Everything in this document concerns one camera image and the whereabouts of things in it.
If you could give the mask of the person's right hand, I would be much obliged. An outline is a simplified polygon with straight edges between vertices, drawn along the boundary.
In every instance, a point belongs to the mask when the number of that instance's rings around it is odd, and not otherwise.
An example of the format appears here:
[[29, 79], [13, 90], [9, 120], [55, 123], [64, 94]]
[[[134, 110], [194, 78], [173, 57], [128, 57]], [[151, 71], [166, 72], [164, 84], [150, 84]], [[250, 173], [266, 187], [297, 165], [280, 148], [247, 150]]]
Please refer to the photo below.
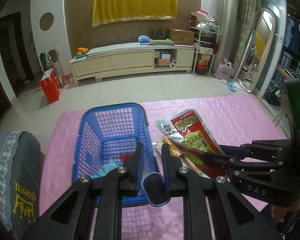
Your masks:
[[280, 207], [276, 205], [271, 206], [271, 217], [277, 222], [283, 222], [286, 212], [295, 211], [300, 209], [300, 199], [290, 207]]

